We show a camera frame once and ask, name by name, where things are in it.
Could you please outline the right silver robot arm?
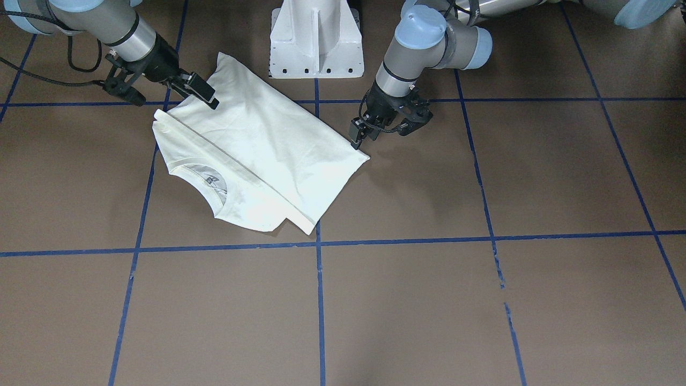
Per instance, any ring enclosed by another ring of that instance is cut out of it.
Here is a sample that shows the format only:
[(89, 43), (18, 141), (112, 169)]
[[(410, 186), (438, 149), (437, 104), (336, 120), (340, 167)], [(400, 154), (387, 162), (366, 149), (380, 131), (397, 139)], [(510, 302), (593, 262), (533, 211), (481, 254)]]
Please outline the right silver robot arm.
[(2, 14), (20, 29), (32, 34), (62, 32), (67, 44), (86, 32), (96, 37), (98, 47), (106, 46), (112, 66), (104, 80), (93, 80), (106, 93), (140, 107), (145, 96), (134, 88), (144, 77), (165, 85), (181, 97), (193, 96), (217, 108), (215, 90), (195, 72), (181, 68), (178, 52), (148, 24), (136, 7), (138, 1), (5, 1)]

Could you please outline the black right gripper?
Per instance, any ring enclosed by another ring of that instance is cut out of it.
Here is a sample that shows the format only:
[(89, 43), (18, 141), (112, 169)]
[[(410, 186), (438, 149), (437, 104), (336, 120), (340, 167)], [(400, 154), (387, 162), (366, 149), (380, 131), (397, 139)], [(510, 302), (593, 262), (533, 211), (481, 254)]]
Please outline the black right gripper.
[(145, 58), (127, 62), (107, 54), (105, 59), (112, 63), (112, 68), (101, 88), (131, 105), (141, 107), (146, 102), (145, 96), (133, 87), (141, 76), (167, 86), (182, 98), (194, 97), (212, 110), (220, 105), (215, 89), (196, 72), (186, 73), (181, 69), (177, 51), (160, 35), (156, 36), (152, 51)]

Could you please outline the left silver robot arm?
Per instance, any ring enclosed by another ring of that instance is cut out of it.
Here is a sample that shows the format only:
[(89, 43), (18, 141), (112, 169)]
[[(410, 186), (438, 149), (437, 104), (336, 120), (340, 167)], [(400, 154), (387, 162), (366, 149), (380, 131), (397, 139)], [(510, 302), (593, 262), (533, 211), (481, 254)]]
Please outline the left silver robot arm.
[(366, 139), (375, 141), (380, 133), (409, 135), (431, 120), (430, 103), (416, 87), (427, 69), (477, 71), (483, 88), (488, 88), (488, 80), (505, 74), (539, 81), (534, 90), (552, 88), (549, 78), (538, 71), (563, 65), (547, 56), (556, 46), (551, 33), (541, 34), (546, 20), (508, 34), (491, 34), (488, 26), (521, 22), (523, 14), (542, 15), (565, 5), (566, 1), (406, 1), (374, 83), (351, 120), (353, 149)]

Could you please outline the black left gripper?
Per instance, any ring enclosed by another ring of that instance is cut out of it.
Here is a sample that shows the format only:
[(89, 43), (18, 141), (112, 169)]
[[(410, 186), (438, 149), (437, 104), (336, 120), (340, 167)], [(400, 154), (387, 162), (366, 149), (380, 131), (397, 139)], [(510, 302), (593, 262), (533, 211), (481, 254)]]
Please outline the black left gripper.
[(365, 94), (363, 103), (367, 110), (359, 106), (358, 119), (352, 119), (348, 134), (351, 146), (358, 150), (368, 135), (397, 133), (409, 135), (424, 127), (433, 113), (429, 110), (430, 102), (419, 96), (418, 88), (412, 88), (408, 95), (394, 97), (387, 95), (379, 85), (372, 85)]

